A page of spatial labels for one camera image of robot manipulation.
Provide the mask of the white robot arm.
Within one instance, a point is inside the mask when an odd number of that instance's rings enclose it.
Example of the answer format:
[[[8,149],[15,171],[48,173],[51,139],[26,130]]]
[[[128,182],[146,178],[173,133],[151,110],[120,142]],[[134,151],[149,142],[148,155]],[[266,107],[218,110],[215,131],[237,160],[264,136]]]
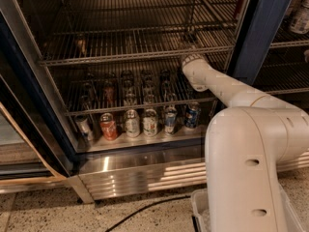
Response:
[[[209,90],[226,105],[205,139],[211,232],[295,232],[277,164],[308,150],[308,114],[215,70],[197,54],[182,58],[182,71],[194,90]]]

